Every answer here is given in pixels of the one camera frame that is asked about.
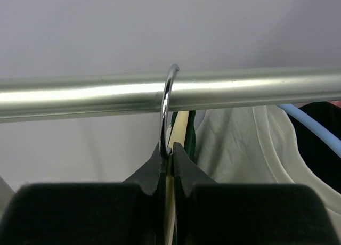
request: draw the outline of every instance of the fabric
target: fabric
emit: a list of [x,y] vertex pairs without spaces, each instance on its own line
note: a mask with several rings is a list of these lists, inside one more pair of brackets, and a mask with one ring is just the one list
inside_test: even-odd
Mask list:
[[196,113],[196,117],[194,119],[194,128],[195,130],[197,130],[200,124],[202,123],[202,121],[204,120],[206,110],[196,110],[195,113]]
[[14,191],[10,186],[0,177],[0,220],[7,204],[12,199]]
[[330,101],[330,103],[337,107],[341,107],[341,100]]
[[198,166],[222,183],[297,183],[322,199],[341,238],[341,194],[320,180],[298,152],[286,113],[276,106],[207,111],[197,130]]
[[[311,103],[301,110],[341,139],[341,108],[329,102]],[[309,129],[290,116],[297,137],[298,150],[315,175],[341,193],[341,158]]]

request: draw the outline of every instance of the white garment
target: white garment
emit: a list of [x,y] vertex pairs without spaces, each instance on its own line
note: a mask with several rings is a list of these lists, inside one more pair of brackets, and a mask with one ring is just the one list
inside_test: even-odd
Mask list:
[[341,238],[341,194],[316,177],[297,147],[286,113],[276,106],[207,111],[197,130],[198,166],[222,183],[297,183],[322,199]]

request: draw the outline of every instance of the white wall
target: white wall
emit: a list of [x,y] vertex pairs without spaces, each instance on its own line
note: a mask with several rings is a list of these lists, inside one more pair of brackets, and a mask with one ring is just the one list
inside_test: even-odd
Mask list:
[[[0,0],[0,78],[341,64],[339,0]],[[0,175],[123,180],[158,114],[0,125]]]

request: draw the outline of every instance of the clothes hanger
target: clothes hanger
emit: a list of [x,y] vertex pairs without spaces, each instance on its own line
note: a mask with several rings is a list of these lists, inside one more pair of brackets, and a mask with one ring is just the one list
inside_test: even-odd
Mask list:
[[308,187],[217,184],[180,143],[167,147],[176,70],[165,86],[160,141],[143,166],[122,183],[26,185],[0,223],[0,244],[164,245],[172,235],[164,228],[171,223],[165,212],[172,212],[165,209],[169,172],[177,244],[339,244],[321,200]]
[[[161,109],[164,112],[161,113],[161,125],[167,123],[168,116],[168,105],[169,100],[171,98],[172,84],[176,77],[177,72],[179,71],[178,65],[174,64],[170,67],[166,84],[164,88],[164,97],[161,103]],[[165,200],[165,218],[164,218],[164,229],[165,229],[165,244],[171,245],[173,242],[174,236],[174,228],[176,221],[176,212],[175,212],[175,198],[174,198],[174,177],[172,174],[172,151],[173,145],[175,142],[180,143],[182,146],[185,143],[186,136],[186,128],[188,123],[189,111],[180,111],[177,113],[176,119],[174,121],[172,133],[170,135],[168,141],[168,149],[166,150],[167,156],[164,156],[168,159],[167,165],[167,177],[166,177],[166,200]],[[160,134],[160,141],[163,143],[166,139],[163,134]]]
[[[172,121],[170,122],[172,127],[175,124],[177,113],[178,112],[174,112],[172,114]],[[195,153],[195,149],[196,149],[196,133],[195,133],[195,128],[194,128],[195,117],[196,117],[196,111],[194,111],[194,110],[189,111],[187,128],[186,128],[185,142],[184,142],[184,145],[183,145],[184,150],[186,151],[186,153],[188,154],[189,158],[194,163],[196,163],[195,162],[195,158],[194,158],[194,153]]]
[[292,104],[281,104],[278,107],[307,127],[341,158],[341,141],[333,133]]

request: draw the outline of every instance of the chrome hanger hook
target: chrome hanger hook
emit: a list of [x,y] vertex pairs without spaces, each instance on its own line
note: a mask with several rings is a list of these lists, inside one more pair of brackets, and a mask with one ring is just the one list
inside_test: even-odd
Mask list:
[[160,141],[159,141],[159,149],[161,156],[163,158],[168,158],[171,154],[172,149],[167,148],[166,145],[166,133],[167,133],[167,119],[168,119],[168,108],[169,108],[169,101],[171,99],[171,92],[172,92],[172,85],[175,80],[176,74],[179,71],[179,66],[177,64],[173,64],[167,75],[164,93],[162,96],[162,103],[161,103],[161,119],[160,119]]

